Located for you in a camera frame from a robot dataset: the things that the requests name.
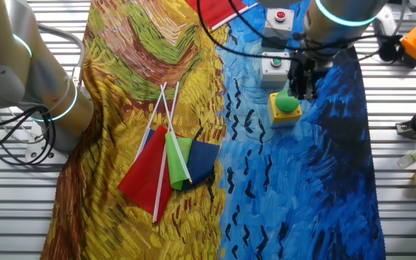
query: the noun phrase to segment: green button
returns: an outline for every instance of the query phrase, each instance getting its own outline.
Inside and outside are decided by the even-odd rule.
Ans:
[[[285,113],[291,113],[298,108],[300,101],[290,97],[286,90],[280,91],[275,97],[275,105]]]
[[[271,60],[271,65],[275,66],[275,67],[281,66],[282,65],[282,60],[280,58],[273,58]]]

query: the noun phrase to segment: blue fabric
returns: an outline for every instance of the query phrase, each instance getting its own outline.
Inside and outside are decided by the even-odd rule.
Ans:
[[[291,7],[294,33],[303,31],[309,2]],[[244,17],[262,32],[260,6]],[[230,23],[226,46],[265,51],[239,19]],[[276,90],[259,88],[261,61],[217,52],[227,121],[218,157],[227,195],[223,259],[385,259],[363,78],[358,62],[348,62],[357,58],[355,50],[336,57],[318,81],[318,99],[302,101],[299,122],[283,129],[269,127],[267,99]]]

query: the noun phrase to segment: emergency stop button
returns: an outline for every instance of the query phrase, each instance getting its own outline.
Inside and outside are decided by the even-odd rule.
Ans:
[[[284,22],[284,21],[285,21],[286,16],[287,16],[287,15],[285,14],[285,12],[278,11],[278,12],[275,14],[275,20],[276,20],[276,21],[278,21],[278,22]]]

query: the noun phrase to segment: red button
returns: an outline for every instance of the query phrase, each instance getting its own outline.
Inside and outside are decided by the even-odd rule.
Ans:
[[[276,16],[277,16],[277,18],[279,18],[279,19],[284,19],[284,18],[285,18],[285,13],[284,13],[284,12],[277,12],[275,15],[276,15]]]

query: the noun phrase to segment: glowing blue ring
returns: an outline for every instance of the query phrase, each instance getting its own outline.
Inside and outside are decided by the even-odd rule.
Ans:
[[[78,98],[78,90],[76,89],[76,87],[74,87],[74,89],[75,89],[75,96],[73,97],[73,102],[71,102],[70,107],[67,108],[67,110],[65,110],[62,114],[56,116],[55,118],[50,119],[49,121],[55,121],[57,119],[62,118],[68,112],[70,112],[70,110],[75,106],[75,103],[77,102],[77,98]],[[44,122],[44,120],[40,120],[40,119],[36,119],[36,118],[33,118],[33,120],[38,121],[38,122]]]
[[[368,25],[371,22],[373,22],[374,19],[376,18],[376,16],[375,16],[374,18],[370,18],[368,20],[360,21],[360,22],[348,21],[348,20],[345,20],[345,19],[341,19],[341,18],[335,16],[334,14],[332,14],[329,10],[327,10],[325,8],[325,6],[322,4],[321,0],[316,0],[316,4],[317,4],[317,7],[321,10],[322,14],[324,14],[327,18],[329,18],[333,22],[336,22],[337,24],[341,24],[341,25],[345,25],[345,26],[359,27],[359,26],[363,26],[363,25]]]
[[[31,58],[32,57],[32,50],[30,50],[30,47],[28,47],[28,44],[17,35],[14,35],[14,39],[17,40],[19,43],[21,43],[24,47],[26,47],[28,53],[30,54],[30,58]]]

